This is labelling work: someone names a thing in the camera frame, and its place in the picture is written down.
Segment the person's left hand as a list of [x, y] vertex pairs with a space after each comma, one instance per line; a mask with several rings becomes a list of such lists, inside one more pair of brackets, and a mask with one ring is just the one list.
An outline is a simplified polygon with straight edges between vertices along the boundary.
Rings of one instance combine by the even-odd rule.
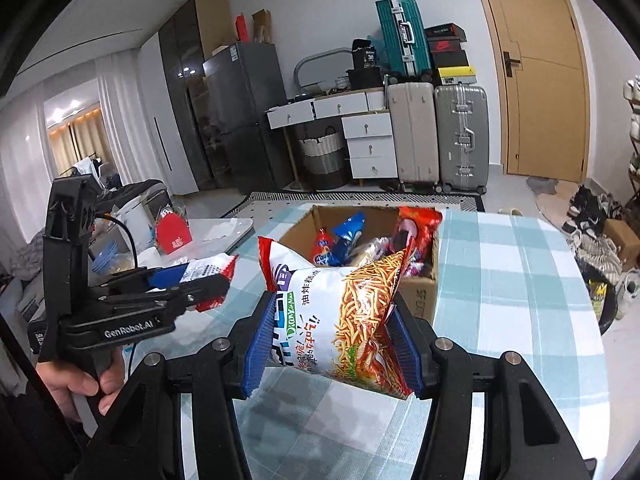
[[73, 364], [60, 361], [37, 362], [36, 371], [64, 416], [74, 422], [80, 422], [80, 417], [75, 408], [73, 393], [78, 396], [96, 396], [102, 392], [104, 397], [99, 402], [99, 412], [105, 415], [125, 382], [125, 363], [119, 347], [112, 349], [111, 365], [99, 380]]

